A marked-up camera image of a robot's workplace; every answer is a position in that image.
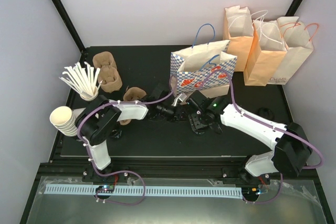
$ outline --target white wall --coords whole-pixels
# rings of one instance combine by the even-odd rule
[[[21,219],[55,139],[49,114],[69,92],[58,77],[79,56],[51,0],[0,0],[1,223]]]
[[[308,139],[325,156],[318,173],[330,209],[336,219],[336,2],[303,0],[296,15],[309,23],[319,23],[313,39],[314,52],[285,86],[293,118],[301,124]],[[314,156],[312,163],[318,162]]]
[[[211,23],[223,34],[224,7],[268,9],[284,15],[292,0],[62,0],[86,47],[113,45],[188,45],[199,26]],[[205,28],[199,42],[212,30]]]

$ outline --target black table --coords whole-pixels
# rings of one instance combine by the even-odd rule
[[[109,99],[122,100],[128,87],[139,87],[151,93],[159,83],[168,83],[170,76],[170,52],[188,46],[115,46],[90,47],[86,61],[92,64],[95,54],[109,51],[113,54],[123,86],[120,91],[105,93]],[[288,124],[291,115],[282,86],[252,87],[244,85],[243,74],[235,72],[233,84],[236,101],[244,109],[257,113],[259,108],[269,108],[274,121]],[[87,102],[76,94],[70,107],[84,108]],[[81,142],[62,137],[62,157],[85,157],[87,152]],[[269,148],[236,129],[223,126],[223,134],[208,130],[204,135],[192,132],[188,122],[133,120],[122,127],[122,138],[108,141],[112,157],[245,157],[261,154]]]

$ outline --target metal frame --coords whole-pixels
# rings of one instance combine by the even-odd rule
[[[61,0],[52,0],[59,15],[64,21],[67,29],[69,30],[72,38],[74,39],[78,49],[81,52],[80,62],[85,61],[87,57],[86,48],[82,43],[69,15],[67,14]],[[293,0],[286,16],[293,16],[299,8],[302,0]],[[70,106],[73,103],[75,92],[70,91],[66,105]],[[31,206],[33,204],[35,193],[39,184],[39,180],[42,176],[70,176],[70,177],[82,177],[85,167],[88,166],[86,158],[63,158],[59,155],[61,148],[61,135],[57,134],[54,146],[51,152],[49,163],[42,163],[37,172],[35,181],[33,183],[28,201],[22,215],[22,224],[27,222]],[[190,158],[186,162],[184,159],[182,162],[179,160],[136,160],[131,158],[114,159],[113,164],[116,170],[131,169],[135,172],[143,174],[144,177],[175,177],[175,178],[217,178],[223,179],[222,169],[225,166],[237,166],[239,167],[243,161],[235,159],[234,161],[216,158],[206,158],[200,161],[197,158]],[[271,179],[279,179],[279,175],[272,174]],[[298,179],[310,179],[314,181],[316,186],[324,215],[328,223],[334,223],[330,208],[328,206],[326,196],[322,189],[320,179],[316,170],[303,170]]]

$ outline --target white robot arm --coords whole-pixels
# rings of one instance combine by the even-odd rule
[[[290,130],[292,133],[306,138],[302,128],[297,124],[285,125],[269,121],[242,108],[239,108],[241,112],[238,112],[232,104],[225,101],[225,98],[207,99],[199,91],[195,91],[186,101],[197,110],[195,114],[199,117],[202,125],[208,124],[211,121],[233,127],[254,137],[270,148],[270,152],[253,155],[246,162],[245,170],[254,177],[274,172],[281,172],[287,176],[295,177],[299,174],[311,154],[311,149],[306,145],[274,130],[275,127],[284,131]],[[79,115],[76,125],[78,126],[81,120],[97,108],[97,106],[107,102],[109,101],[106,99],[102,99],[100,103],[99,101],[95,104],[92,102],[89,105],[91,107],[87,107]],[[107,108],[109,108],[109,111],[101,119],[92,119],[93,117],[90,117],[85,123],[86,127],[82,127],[81,129],[81,134],[90,143],[91,155],[100,170],[103,170],[111,163],[106,138],[111,133],[113,125],[116,125],[116,122],[121,120],[142,120],[149,111],[148,107],[141,103],[120,103]],[[272,125],[273,129],[247,118],[244,114],[250,115],[265,124]]]
[[[251,115],[252,117],[259,119],[260,121],[263,121],[269,125],[273,125],[276,128],[286,130],[285,124],[266,120],[240,107],[239,109],[242,111],[242,113]],[[220,120],[223,125],[243,131],[244,133],[261,141],[271,149],[270,152],[261,155],[253,155],[245,165],[246,171],[248,171],[254,177],[260,176],[261,174],[275,173],[278,171],[274,167],[272,158],[274,157],[274,150],[277,144],[276,140],[280,139],[283,136],[283,133],[274,131],[269,127],[266,127],[245,117],[234,108],[233,104],[229,104],[224,109],[224,114],[221,115]]]

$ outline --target paper bag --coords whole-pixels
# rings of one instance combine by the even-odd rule
[[[313,52],[313,44],[311,42],[313,36],[310,37],[307,27],[302,22],[297,22],[299,17],[280,17],[277,22],[280,32],[285,40],[287,53],[273,76],[269,79],[269,84],[286,84],[288,80],[301,67],[308,56]]]
[[[211,24],[204,24],[198,29],[192,47],[171,53],[170,73],[177,79],[176,95],[192,92],[196,89],[208,90],[228,85],[229,80],[226,78],[226,74],[217,72],[200,88],[205,78],[217,69],[225,69],[232,78],[237,56],[226,53],[229,40],[216,42],[210,42],[210,40],[208,44],[195,46],[200,29],[206,25],[210,25],[214,31],[214,37],[211,39],[213,40],[215,38],[215,28]],[[212,93],[218,93],[218,89],[208,90],[207,92],[208,95],[213,95]]]
[[[247,7],[225,8],[223,40],[229,39],[227,53],[237,56],[236,72],[243,72],[253,41],[253,26]]]
[[[286,55],[276,21],[254,21],[254,37],[244,70],[248,86],[265,86]]]

